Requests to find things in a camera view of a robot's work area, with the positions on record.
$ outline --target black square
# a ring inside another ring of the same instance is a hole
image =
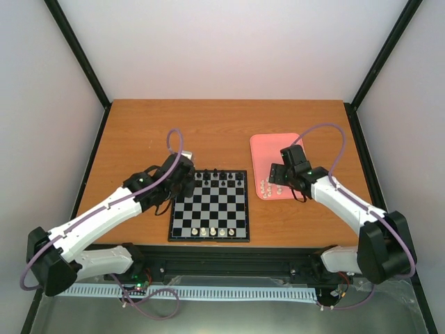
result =
[[[175,219],[183,219],[184,213],[182,211],[175,211]]]
[[[182,233],[182,229],[181,228],[174,228],[172,231],[172,236],[173,237],[180,237]]]
[[[182,227],[183,228],[191,228],[192,227],[192,220],[191,219],[184,219],[182,221]]]

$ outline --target white wall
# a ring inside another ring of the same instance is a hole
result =
[[[424,1],[359,108],[389,209],[406,215],[445,333],[445,2]]]
[[[0,333],[13,334],[34,296],[18,283],[27,235],[69,218],[103,111],[43,1],[0,3],[0,45]]]
[[[406,0],[60,0],[110,98],[350,102]]]

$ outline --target robotic arm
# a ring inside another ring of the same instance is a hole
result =
[[[45,232],[36,228],[28,236],[26,260],[47,296],[65,291],[74,282],[108,273],[139,274],[143,270],[143,256],[133,244],[115,248],[85,250],[92,242],[122,222],[135,217],[150,207],[181,195],[190,198],[195,188],[193,156],[183,151],[172,172],[157,186],[143,191],[160,180],[172,167],[177,153],[164,164],[152,166],[133,174],[107,199],[68,223]],[[39,256],[39,250],[47,249]]]
[[[312,168],[300,145],[292,145],[280,151],[284,164],[272,164],[269,182],[289,186],[304,198],[314,199],[325,205],[345,221],[359,237],[357,247],[330,246],[319,254],[323,270],[360,273],[374,284],[411,268],[409,256],[416,262],[416,255],[405,217],[399,212],[386,213],[368,204],[337,182],[323,167]]]

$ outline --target white backdrop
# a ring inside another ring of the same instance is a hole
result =
[[[445,2],[424,1],[359,108],[388,208],[406,215],[445,333]]]
[[[406,0],[60,0],[111,99],[350,102]]]
[[[0,333],[13,334],[34,297],[19,288],[28,233],[70,217],[103,109],[43,1],[1,1],[0,45]]]

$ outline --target black metal frame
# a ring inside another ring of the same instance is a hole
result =
[[[77,40],[70,23],[68,22],[62,8],[57,0],[44,0],[51,14],[53,15],[60,31],[65,36],[73,54],[85,72],[97,98],[104,107],[104,116],[102,118],[99,131],[92,149],[90,159],[82,179],[81,188],[74,205],[72,218],[76,216],[79,205],[85,190],[86,182],[90,174],[92,163],[95,159],[97,148],[102,138],[105,124],[111,110],[111,103],[109,102],[104,89],[102,88],[99,79],[96,77],[91,64],[89,63],[82,47]],[[364,171],[366,184],[371,195],[372,203],[383,209],[386,209],[385,201],[380,190],[377,175],[371,161],[366,141],[364,139],[363,131],[357,117],[357,110],[363,102],[366,94],[371,88],[373,82],[383,68],[386,60],[396,46],[398,40],[406,29],[410,20],[414,16],[417,8],[420,6],[422,0],[408,0],[400,17],[395,23],[391,33],[384,43],[380,53],[374,61],[369,73],[366,75],[362,85],[357,91],[353,101],[345,103],[345,110],[348,116],[351,131],[353,133],[355,145],[359,155],[360,162]],[[230,273],[233,276],[247,275],[247,276],[266,276],[276,277],[281,279],[289,279],[291,282],[298,282],[296,276],[291,273],[293,269],[298,270],[298,267],[307,263],[307,259],[318,249],[315,248],[206,248],[206,247],[177,247],[177,246],[141,246],[142,252],[149,255],[147,258],[152,258],[152,266],[163,268],[154,273],[156,280],[167,280],[171,275],[194,275],[194,274],[209,274],[214,275]],[[323,283],[311,281],[305,278],[305,282],[311,286],[322,287]],[[412,278],[412,284],[416,297],[418,299],[423,318],[430,333],[437,333],[435,323],[432,319],[428,304],[423,293],[423,289],[419,277],[415,275]],[[40,300],[42,298],[42,290],[35,293],[34,300],[31,304],[28,316],[24,322],[22,334],[31,332],[33,321],[38,310]]]

